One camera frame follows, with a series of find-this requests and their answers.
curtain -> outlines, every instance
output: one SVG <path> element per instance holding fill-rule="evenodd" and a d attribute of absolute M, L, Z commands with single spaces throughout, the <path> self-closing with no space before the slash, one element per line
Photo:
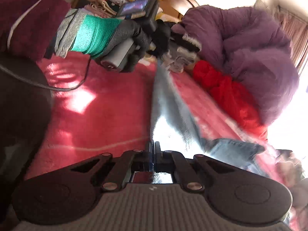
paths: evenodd
<path fill-rule="evenodd" d="M 280 6 L 274 9 L 272 17 L 291 39 L 291 59 L 300 75 L 308 59 L 308 24 Z"/>

pink bedspread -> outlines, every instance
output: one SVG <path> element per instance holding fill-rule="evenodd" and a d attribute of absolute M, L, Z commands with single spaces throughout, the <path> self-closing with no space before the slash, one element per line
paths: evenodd
<path fill-rule="evenodd" d="M 84 76 L 88 55 L 70 52 L 38 63 L 50 85 L 72 87 Z M 88 78 L 77 90 L 54 93 L 51 122 L 41 149 L 26 178 L 68 166 L 103 152 L 114 157 L 144 149 L 149 141 L 151 97 L 155 64 L 138 64 L 132 73 L 108 72 L 91 62 Z M 275 170 L 275 150 L 243 133 L 187 73 L 172 74 L 201 135 L 208 139 L 257 141 L 266 151 L 258 155 L 260 167 L 281 182 Z"/>

purple comforter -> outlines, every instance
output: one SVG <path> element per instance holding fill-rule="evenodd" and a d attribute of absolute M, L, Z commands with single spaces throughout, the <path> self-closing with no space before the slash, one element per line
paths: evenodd
<path fill-rule="evenodd" d="M 270 125 L 298 87 L 290 40 L 265 11 L 252 7 L 191 8 L 172 27 L 202 44 L 201 59 L 240 81 L 254 96 L 261 121 Z"/>

white cord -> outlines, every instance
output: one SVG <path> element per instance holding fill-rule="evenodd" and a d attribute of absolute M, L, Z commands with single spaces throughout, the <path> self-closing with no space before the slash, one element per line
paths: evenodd
<path fill-rule="evenodd" d="M 26 17 L 26 15 L 36 6 L 39 4 L 41 0 L 38 0 L 35 4 L 33 4 L 29 9 L 26 10 L 26 12 L 24 12 L 16 21 L 15 23 L 12 25 L 11 29 L 10 29 L 10 33 L 9 33 L 9 37 L 7 38 L 7 50 L 9 50 L 10 48 L 10 44 L 11 44 L 11 39 L 14 33 L 14 30 L 17 28 L 18 24 L 22 21 L 22 19 L 24 19 Z"/>

green mesh cloth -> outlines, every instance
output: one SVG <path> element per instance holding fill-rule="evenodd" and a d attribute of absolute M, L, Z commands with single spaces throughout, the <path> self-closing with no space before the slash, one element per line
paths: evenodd
<path fill-rule="evenodd" d="M 115 18 L 86 15 L 71 50 L 89 54 L 92 58 L 100 56 L 120 22 Z"/>

